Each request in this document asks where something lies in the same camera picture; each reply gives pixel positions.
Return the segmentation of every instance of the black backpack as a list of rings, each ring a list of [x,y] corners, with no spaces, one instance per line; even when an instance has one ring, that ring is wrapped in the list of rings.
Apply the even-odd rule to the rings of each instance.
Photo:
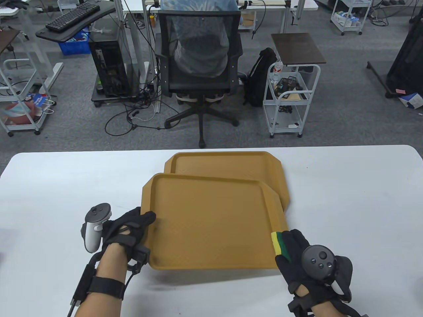
[[[244,104],[249,102],[253,107],[261,107],[263,105],[267,70],[276,60],[276,54],[270,47],[260,52],[260,57],[244,83]]]

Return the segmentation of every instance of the hand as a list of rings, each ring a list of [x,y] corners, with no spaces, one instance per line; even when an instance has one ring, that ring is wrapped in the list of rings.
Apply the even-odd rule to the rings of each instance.
[[[336,297],[332,287],[309,277],[302,268],[301,256],[310,246],[307,239],[297,229],[277,233],[282,240],[280,249],[282,254],[275,257],[276,265],[282,273],[291,294],[296,293],[302,297],[311,294],[312,298],[323,303]]]
[[[125,248],[128,261],[132,258],[133,248],[140,243],[147,227],[156,220],[153,211],[141,215],[140,210],[141,207],[136,207],[116,220],[103,224],[103,250],[112,243],[119,243]]]

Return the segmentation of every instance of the blue box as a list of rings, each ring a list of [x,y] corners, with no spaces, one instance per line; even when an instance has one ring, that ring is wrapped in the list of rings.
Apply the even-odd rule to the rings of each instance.
[[[76,55],[76,54],[90,54],[90,46],[88,45],[88,30],[83,29],[79,31],[70,40],[59,43],[63,55]]]

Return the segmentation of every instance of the black keyboard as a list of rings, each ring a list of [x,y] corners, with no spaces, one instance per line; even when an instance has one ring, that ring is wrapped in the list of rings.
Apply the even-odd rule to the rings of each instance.
[[[46,28],[51,31],[61,33],[64,30],[67,30],[70,27],[78,24],[83,19],[94,14],[98,10],[100,10],[99,5],[85,2],[77,6],[76,9],[72,10],[71,12],[68,12],[51,21],[46,25]]]

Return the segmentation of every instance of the plastic bottle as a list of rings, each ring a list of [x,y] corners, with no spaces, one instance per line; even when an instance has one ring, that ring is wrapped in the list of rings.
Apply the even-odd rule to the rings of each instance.
[[[271,82],[273,85],[276,85],[282,78],[282,62],[279,60],[275,63],[273,67],[273,73],[271,77]]]

